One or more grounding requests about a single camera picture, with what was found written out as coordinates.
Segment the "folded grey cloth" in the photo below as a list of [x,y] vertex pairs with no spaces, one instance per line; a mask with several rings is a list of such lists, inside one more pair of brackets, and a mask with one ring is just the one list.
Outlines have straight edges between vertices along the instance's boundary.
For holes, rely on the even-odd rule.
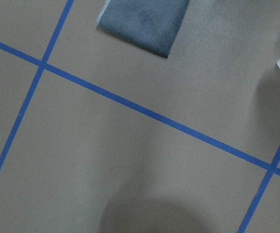
[[96,21],[106,31],[167,58],[188,0],[107,0]]

